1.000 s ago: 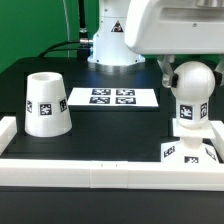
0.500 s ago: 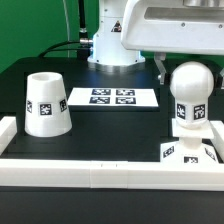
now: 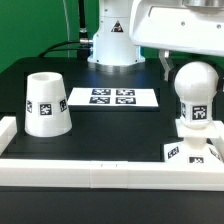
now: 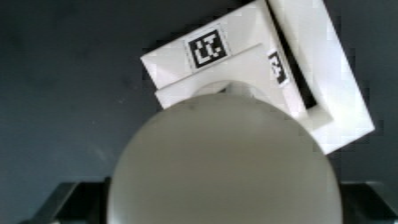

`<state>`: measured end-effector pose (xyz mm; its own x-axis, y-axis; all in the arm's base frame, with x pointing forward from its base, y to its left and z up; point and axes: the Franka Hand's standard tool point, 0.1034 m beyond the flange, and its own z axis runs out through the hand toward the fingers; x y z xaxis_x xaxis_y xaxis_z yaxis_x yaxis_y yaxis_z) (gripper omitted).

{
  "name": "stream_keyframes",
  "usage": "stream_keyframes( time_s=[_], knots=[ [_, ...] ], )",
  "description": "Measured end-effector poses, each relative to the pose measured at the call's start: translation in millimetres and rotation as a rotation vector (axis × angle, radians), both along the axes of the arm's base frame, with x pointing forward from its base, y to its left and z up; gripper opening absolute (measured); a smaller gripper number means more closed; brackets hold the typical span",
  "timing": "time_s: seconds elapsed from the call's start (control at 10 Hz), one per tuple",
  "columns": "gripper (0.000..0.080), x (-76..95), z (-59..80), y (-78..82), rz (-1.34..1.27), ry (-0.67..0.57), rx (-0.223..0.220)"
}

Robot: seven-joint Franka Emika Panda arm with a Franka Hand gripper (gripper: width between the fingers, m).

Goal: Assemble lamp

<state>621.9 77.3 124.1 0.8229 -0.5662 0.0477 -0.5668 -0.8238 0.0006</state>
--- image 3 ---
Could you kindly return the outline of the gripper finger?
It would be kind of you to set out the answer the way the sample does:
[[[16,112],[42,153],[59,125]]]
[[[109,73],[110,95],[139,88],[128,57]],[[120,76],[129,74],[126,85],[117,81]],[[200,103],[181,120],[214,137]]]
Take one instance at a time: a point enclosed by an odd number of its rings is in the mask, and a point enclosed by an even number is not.
[[[170,58],[170,51],[160,49],[159,50],[159,59],[164,69],[164,79],[166,81],[171,80],[172,72],[174,70],[174,64]]]

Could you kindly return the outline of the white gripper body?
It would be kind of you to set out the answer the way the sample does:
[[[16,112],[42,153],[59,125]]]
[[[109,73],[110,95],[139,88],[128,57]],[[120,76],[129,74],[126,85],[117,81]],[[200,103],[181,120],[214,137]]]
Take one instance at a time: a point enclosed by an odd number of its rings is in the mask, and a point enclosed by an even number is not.
[[[224,56],[224,0],[134,0],[135,45]]]

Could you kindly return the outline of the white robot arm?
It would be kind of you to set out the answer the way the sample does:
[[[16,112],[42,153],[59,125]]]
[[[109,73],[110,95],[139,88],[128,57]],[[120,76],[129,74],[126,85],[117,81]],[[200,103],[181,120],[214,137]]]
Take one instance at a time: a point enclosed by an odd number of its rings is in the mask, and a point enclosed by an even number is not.
[[[145,61],[142,47],[159,51],[166,72],[172,51],[224,56],[224,0],[99,0],[99,9],[93,68],[126,72]]]

